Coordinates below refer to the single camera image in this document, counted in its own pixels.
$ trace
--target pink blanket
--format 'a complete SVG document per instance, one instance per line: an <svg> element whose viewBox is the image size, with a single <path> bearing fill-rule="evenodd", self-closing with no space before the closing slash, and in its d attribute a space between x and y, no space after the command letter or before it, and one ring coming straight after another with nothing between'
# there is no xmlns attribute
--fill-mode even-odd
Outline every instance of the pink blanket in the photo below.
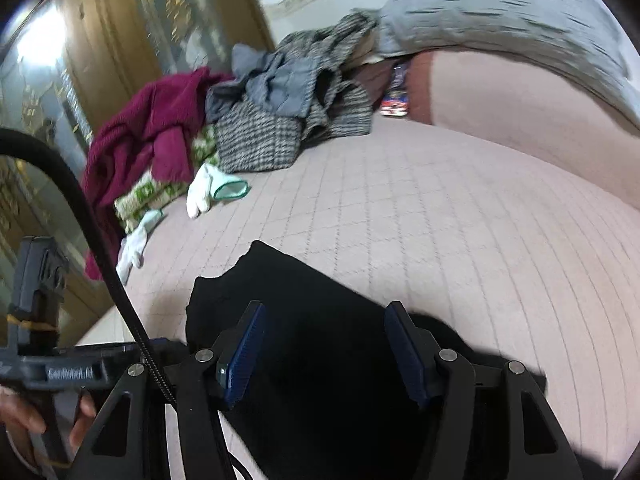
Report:
<svg viewBox="0 0 640 480"><path fill-rule="evenodd" d="M124 231L113 208L147 168L153 178L190 182L190 147L204 123L204 99L209 86L230 79L208 68L163 77L147 84L127 106L105 123L92 143L82 190L115 266ZM94 280L100 271L91 253L84 272Z"/></svg>

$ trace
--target silver screw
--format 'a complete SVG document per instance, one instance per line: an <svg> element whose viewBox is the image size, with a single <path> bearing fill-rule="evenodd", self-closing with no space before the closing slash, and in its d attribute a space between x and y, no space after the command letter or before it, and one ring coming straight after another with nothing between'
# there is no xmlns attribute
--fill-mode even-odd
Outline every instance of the silver screw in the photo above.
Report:
<svg viewBox="0 0 640 480"><path fill-rule="evenodd" d="M202 350L198 350L196 352L196 361L199 363L206 363L207 361L211 361L213 359L213 352L208 348L203 348Z"/></svg>
<svg viewBox="0 0 640 480"><path fill-rule="evenodd" d="M144 371L145 371L145 365L140 364L140 363L136 363L136 364L131 365L129 367L129 370L127 370L127 373L131 377L138 377Z"/></svg>
<svg viewBox="0 0 640 480"><path fill-rule="evenodd" d="M451 350L449 348L443 348L440 350L438 354L443 361L455 361L458 358L458 354L456 354L455 350Z"/></svg>
<svg viewBox="0 0 640 480"><path fill-rule="evenodd" d="M526 370L526 368L520 361L510 361L509 370L511 370L516 375L520 375L524 373L524 370Z"/></svg>

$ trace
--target black garment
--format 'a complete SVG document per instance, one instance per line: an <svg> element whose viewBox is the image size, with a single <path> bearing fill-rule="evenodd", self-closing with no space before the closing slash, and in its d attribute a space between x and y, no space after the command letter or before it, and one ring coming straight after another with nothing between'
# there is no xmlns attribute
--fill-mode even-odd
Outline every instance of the black garment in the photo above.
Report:
<svg viewBox="0 0 640 480"><path fill-rule="evenodd" d="M192 351L233 327L251 300L268 308L260 357L228 420L270 480L411 478L424 415L409 400L383 327L384 309L256 241L218 278L197 278L187 308ZM443 348L478 354L443 322L412 316Z"/></svg>

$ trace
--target bright light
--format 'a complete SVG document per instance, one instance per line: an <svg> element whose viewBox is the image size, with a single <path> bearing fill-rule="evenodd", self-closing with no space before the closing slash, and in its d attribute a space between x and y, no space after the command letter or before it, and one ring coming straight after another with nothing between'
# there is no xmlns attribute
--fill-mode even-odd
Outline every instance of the bright light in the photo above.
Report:
<svg viewBox="0 0 640 480"><path fill-rule="evenodd" d="M18 55L31 64L54 66L65 46L65 20L49 9L33 20L18 42Z"/></svg>

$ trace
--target green patterned fabric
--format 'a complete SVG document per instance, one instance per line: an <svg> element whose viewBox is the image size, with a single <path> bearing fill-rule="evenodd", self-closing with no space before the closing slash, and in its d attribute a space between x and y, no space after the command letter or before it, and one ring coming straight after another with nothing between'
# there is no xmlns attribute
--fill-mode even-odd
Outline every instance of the green patterned fabric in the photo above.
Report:
<svg viewBox="0 0 640 480"><path fill-rule="evenodd" d="M205 162L218 165L215 140L216 127L205 126L191 143L191 161L195 171ZM145 171L131 191L116 200L116 215L127 234L138 227L140 220L150 209L162 209L189 189L186 182L158 182L151 176L151 168Z"/></svg>

